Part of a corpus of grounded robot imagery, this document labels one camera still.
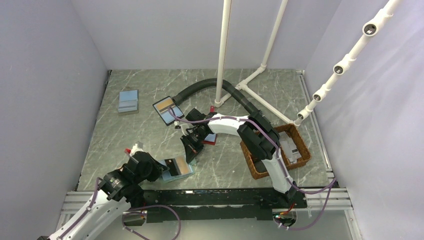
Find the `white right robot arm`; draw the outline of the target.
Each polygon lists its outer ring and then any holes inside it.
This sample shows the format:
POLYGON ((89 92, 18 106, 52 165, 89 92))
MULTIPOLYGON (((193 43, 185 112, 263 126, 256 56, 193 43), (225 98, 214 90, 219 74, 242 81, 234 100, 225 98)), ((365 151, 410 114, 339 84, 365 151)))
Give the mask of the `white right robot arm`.
POLYGON ((277 191, 276 203, 287 208, 295 201, 296 184, 283 161, 280 135, 258 111, 249 116, 229 116, 216 112, 205 115, 194 108, 191 111, 195 116, 193 121, 175 116, 172 109, 168 112, 176 121, 192 125, 180 138, 187 163, 203 150, 203 141, 207 135, 239 136, 249 152, 265 166, 272 186, 277 191))

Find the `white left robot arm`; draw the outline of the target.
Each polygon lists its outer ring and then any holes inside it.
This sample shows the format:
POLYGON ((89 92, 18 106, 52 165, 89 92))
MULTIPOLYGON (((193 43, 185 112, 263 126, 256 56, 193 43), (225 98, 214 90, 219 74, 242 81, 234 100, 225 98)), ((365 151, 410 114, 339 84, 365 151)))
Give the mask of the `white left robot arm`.
POLYGON ((122 215, 142 216, 150 208, 140 183, 154 182, 169 171, 145 151, 126 153, 120 168, 97 178, 93 194, 62 227, 41 240, 92 240, 122 215))

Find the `gold card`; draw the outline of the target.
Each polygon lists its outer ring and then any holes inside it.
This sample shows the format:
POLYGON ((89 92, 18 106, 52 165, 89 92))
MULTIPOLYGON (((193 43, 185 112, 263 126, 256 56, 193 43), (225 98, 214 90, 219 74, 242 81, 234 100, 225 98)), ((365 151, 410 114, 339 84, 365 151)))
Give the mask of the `gold card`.
POLYGON ((180 176, 188 175, 192 172, 184 156, 177 156, 174 159, 176 159, 177 165, 179 166, 181 172, 180 176))

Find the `green card holder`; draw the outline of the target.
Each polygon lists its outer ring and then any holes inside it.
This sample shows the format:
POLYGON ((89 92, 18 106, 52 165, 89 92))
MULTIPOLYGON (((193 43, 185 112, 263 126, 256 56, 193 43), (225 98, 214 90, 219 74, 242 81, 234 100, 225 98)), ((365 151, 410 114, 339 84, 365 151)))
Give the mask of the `green card holder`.
POLYGON ((186 157, 183 155, 175 158, 159 160, 158 162, 167 167, 167 170, 165 170, 161 175, 162 180, 165 183, 176 181, 195 173, 193 166, 186 162, 186 157))

